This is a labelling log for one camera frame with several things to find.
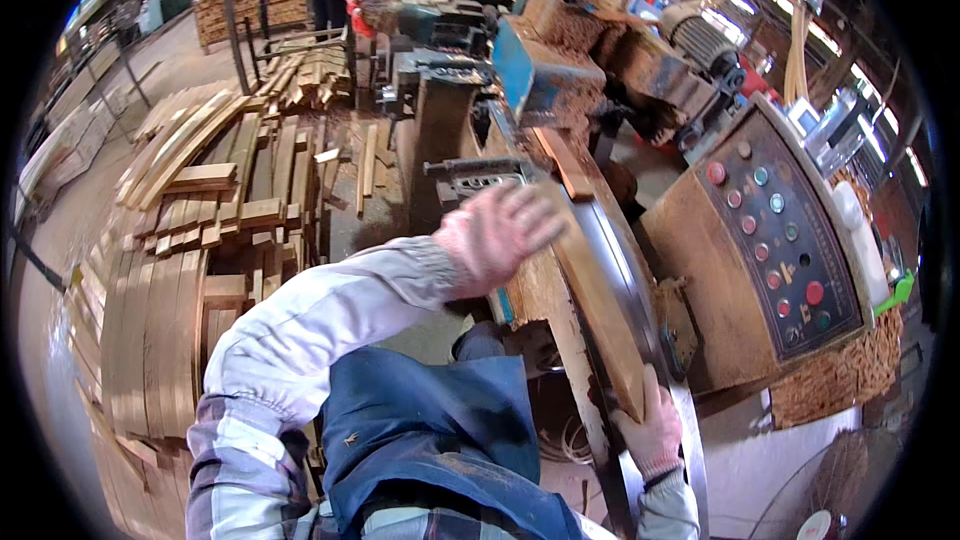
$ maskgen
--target hand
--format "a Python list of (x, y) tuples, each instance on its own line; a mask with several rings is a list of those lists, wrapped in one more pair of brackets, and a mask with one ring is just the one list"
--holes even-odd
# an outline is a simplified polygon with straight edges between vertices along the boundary
[(637, 423), (627, 413), (616, 410), (610, 415), (620, 430), (636, 468), (649, 482), (684, 464), (679, 456), (684, 426), (673, 405), (670, 392), (657, 383), (653, 365), (643, 366), (643, 403), (646, 421)]
[(564, 231), (550, 202), (515, 180), (483, 189), (443, 217), (433, 239), (460, 270), (456, 298), (485, 296)]

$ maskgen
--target white container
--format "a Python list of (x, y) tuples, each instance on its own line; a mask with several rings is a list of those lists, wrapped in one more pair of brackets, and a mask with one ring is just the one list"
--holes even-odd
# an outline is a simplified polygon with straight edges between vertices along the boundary
[(874, 232), (870, 229), (870, 222), (863, 214), (857, 193), (849, 182), (840, 182), (834, 187), (833, 204), (840, 212), (840, 219), (846, 225), (846, 230), (837, 229), (837, 234), (846, 232), (853, 242), (853, 249), (860, 262), (867, 282), (867, 293), (870, 294), (870, 306), (880, 305), (890, 296), (890, 286), (887, 284), (886, 272), (883, 269), (883, 258), (874, 239)]

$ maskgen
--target emergency stop button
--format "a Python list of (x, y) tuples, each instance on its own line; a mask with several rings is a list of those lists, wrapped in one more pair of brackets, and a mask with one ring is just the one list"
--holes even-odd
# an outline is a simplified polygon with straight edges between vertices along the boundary
[(727, 181), (727, 168), (722, 162), (711, 161), (706, 166), (706, 179), (714, 186), (720, 186)]
[(821, 282), (810, 282), (806, 285), (806, 304), (816, 307), (824, 300), (824, 285)]

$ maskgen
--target red button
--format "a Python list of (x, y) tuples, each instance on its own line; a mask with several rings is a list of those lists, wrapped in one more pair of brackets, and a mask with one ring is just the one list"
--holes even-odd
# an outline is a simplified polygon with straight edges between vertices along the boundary
[(749, 236), (757, 231), (757, 220), (748, 214), (740, 220), (740, 227), (743, 228), (743, 233)]
[(821, 282), (810, 282), (806, 285), (806, 304), (816, 307), (824, 300), (824, 285)]
[(727, 169), (722, 162), (713, 161), (706, 166), (706, 179), (714, 186), (720, 186), (727, 181)]

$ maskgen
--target black pants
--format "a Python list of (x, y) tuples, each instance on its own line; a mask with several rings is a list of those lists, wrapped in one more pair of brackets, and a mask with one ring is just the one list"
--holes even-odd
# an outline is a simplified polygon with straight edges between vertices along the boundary
[(327, 22), (331, 30), (347, 24), (346, 0), (313, 0), (314, 30), (326, 30)]

